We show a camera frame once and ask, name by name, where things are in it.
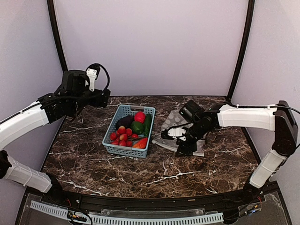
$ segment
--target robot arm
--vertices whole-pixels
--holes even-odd
[[[106,72],[107,85],[97,90],[94,82],[100,68]],[[61,190],[59,182],[50,174],[35,171],[10,157],[8,144],[24,134],[53,123],[64,116],[75,118],[86,105],[106,107],[110,91],[109,76],[100,64],[90,65],[86,71],[70,70],[63,74],[62,83],[54,92],[40,97],[27,108],[0,122],[0,179],[16,181],[43,193]]]
[[[195,102],[189,101],[179,112],[193,125],[189,129],[171,127],[162,132],[162,138],[177,138],[176,155],[191,156],[193,151],[196,151],[196,142],[213,128],[248,127],[275,131],[273,146],[244,186],[242,198],[245,202],[249,202],[296,150],[298,126],[288,108],[287,102],[280,101],[277,105],[267,106],[238,106],[223,103],[204,110]]]

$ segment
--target red bell pepper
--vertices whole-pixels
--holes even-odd
[[[148,141],[148,138],[145,137],[145,138],[139,140],[139,142],[136,143],[136,144],[133,146],[133,148],[136,148],[136,149],[145,149],[146,146],[147,146],[147,141]]]

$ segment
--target dark brown marble surface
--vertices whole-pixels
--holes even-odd
[[[120,104],[155,107],[154,138],[170,111],[190,99],[204,108],[224,101],[223,97],[112,97],[105,109],[87,106],[74,121],[66,118],[43,171],[55,175],[64,190],[114,197],[185,197],[241,189],[257,162],[240,128],[210,133],[204,157],[175,158],[174,152],[152,143],[146,158],[126,157],[109,154],[102,145]]]

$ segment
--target white cable clip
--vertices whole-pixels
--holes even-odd
[[[86,75],[90,79],[90,91],[95,90],[95,79],[97,78],[97,70],[95,69],[87,69],[86,70]]]

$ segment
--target white cable tray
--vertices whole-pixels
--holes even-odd
[[[67,219],[68,209],[60,206],[48,205],[45,202],[31,201],[30,208],[46,213],[48,215]],[[90,219],[84,214],[77,212],[76,215],[87,218],[85,224],[90,224]],[[184,217],[184,218],[168,218],[168,219],[133,219],[133,218],[117,218],[103,217],[99,215],[89,214],[94,225],[204,225],[223,222],[223,213],[215,213],[211,215]]]

